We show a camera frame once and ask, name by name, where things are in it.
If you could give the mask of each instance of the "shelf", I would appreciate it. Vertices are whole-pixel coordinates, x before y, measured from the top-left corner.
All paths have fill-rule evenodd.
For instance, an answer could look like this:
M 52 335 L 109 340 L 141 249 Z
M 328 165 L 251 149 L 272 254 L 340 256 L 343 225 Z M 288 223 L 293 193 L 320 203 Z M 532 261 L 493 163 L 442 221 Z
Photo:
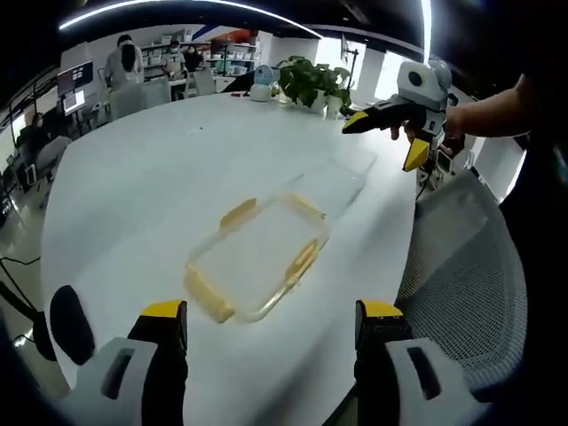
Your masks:
M 209 62 L 217 62 L 218 60 L 223 60 L 223 59 L 205 59 L 208 60 Z M 228 62 L 255 62 L 254 59 L 228 59 Z
M 190 46 L 192 44 L 194 44 L 194 45 L 211 44 L 211 42 L 181 42 L 180 44 L 182 46 Z M 151 49 L 162 49 L 164 47 L 169 47 L 169 46 L 170 46 L 169 43 L 167 43 L 167 44 L 152 44 L 152 45 L 149 45 L 149 46 L 141 47 L 140 50 L 141 51 L 147 51 L 147 50 L 151 50 Z

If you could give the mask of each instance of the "person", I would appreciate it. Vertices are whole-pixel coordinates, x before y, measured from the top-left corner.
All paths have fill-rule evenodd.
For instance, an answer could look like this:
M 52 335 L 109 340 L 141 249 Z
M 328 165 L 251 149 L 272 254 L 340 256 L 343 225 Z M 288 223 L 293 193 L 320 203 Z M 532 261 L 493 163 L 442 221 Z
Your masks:
M 127 84 L 144 82 L 142 51 L 132 42 L 128 34 L 121 35 L 116 50 L 106 59 L 106 86 L 117 91 Z
M 555 293 L 565 279 L 568 241 L 568 136 L 562 131 L 567 86 L 556 49 L 565 39 L 566 9 L 550 0 L 520 0 L 498 12 L 517 44 L 522 74 L 514 87 L 488 99 L 449 106 L 446 134 L 490 138 L 531 132 L 517 184 L 500 205 L 525 272 L 528 323 L 523 362 L 499 400 L 503 417 L 495 423 L 525 424 L 538 412 L 563 407 L 561 391 L 550 383 L 564 366 L 558 347 L 564 335 L 562 297 Z M 412 127 L 405 126 L 409 139 Z M 391 136 L 397 139 L 399 129 L 391 129 Z
M 172 80 L 181 78 L 185 71 L 185 58 L 181 51 L 179 51 L 178 40 L 171 41 L 164 59 L 165 65 L 162 69 L 163 73 Z
M 52 138 L 43 126 L 43 114 L 36 113 L 32 118 L 31 125 L 22 130 L 20 142 L 24 147 L 25 162 L 34 164 L 40 170 L 50 164 L 57 166 L 63 153 L 71 143 L 71 139 L 65 136 Z
M 189 46 L 187 51 L 184 53 L 185 67 L 187 72 L 192 73 L 203 67 L 203 57 L 195 49 L 195 46 Z

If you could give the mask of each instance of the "clear plastic container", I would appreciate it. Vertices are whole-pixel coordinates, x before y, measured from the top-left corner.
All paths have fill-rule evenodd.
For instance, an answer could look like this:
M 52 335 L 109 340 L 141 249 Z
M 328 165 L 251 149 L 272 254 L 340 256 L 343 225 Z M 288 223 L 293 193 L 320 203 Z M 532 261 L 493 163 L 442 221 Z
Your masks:
M 299 281 L 329 238 L 324 214 L 293 193 L 243 202 L 191 255 L 185 287 L 217 322 L 258 321 Z

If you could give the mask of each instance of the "desk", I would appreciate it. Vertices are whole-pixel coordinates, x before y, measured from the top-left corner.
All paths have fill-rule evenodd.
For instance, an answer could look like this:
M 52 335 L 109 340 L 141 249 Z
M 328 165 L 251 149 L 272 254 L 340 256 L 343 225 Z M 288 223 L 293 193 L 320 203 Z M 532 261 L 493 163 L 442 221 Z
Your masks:
M 218 325 L 188 306 L 185 424 L 322 424 L 354 383 L 355 301 L 394 302 L 414 221 L 416 177 L 401 170 L 408 144 L 388 131 L 342 135 L 342 125 L 219 94 L 144 110 L 76 140 L 43 227 L 48 318 L 54 292 L 70 284 L 97 348 L 126 336 L 150 303 L 189 299 L 188 254 L 229 209 L 332 154 L 373 149 L 366 187 L 264 319 Z M 77 366 L 54 347 L 75 386 Z

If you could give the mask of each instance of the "chair backrest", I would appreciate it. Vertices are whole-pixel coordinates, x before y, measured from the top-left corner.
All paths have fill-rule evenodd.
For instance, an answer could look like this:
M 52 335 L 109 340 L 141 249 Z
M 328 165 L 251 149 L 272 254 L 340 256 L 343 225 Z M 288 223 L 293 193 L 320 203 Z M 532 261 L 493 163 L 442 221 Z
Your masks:
M 416 204 L 396 305 L 415 338 L 464 368 L 472 391 L 505 382 L 523 353 L 526 289 L 507 224 L 469 170 Z
M 110 94 L 110 114 L 113 121 L 142 111 L 144 106 L 145 96 L 140 84 L 129 84 Z
M 157 107 L 171 102 L 171 90 L 166 77 L 155 78 L 141 84 L 144 92 L 144 108 Z
M 197 96 L 212 95 L 217 93 L 217 86 L 213 79 L 213 74 L 208 69 L 195 71 L 193 73 L 195 80 L 195 88 L 197 89 Z

